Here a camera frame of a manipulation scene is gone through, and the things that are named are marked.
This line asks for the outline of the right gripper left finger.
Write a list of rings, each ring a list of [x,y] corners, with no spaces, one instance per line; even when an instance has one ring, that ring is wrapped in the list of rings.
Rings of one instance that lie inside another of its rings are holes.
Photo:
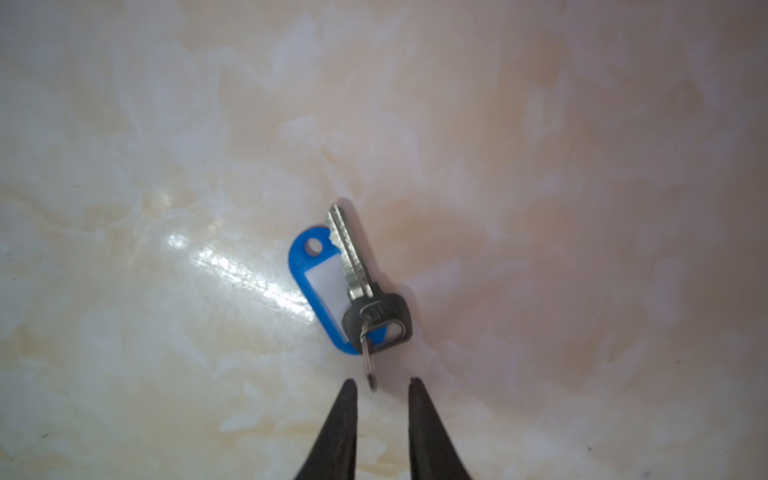
[[[296,480],[353,480],[356,471],[358,388],[343,382]]]

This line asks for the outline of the key with blue tag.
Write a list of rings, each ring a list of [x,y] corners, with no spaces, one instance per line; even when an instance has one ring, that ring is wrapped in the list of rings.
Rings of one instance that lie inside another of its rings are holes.
[[[373,356],[410,340],[412,317],[405,298],[383,289],[371,275],[342,205],[332,204],[324,225],[295,238],[288,267],[332,344],[362,358],[375,391]]]

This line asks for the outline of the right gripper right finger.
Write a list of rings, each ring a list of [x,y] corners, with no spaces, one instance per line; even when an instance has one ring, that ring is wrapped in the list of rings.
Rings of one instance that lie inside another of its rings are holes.
[[[412,479],[470,479],[426,386],[417,377],[410,379],[408,388],[408,441]]]

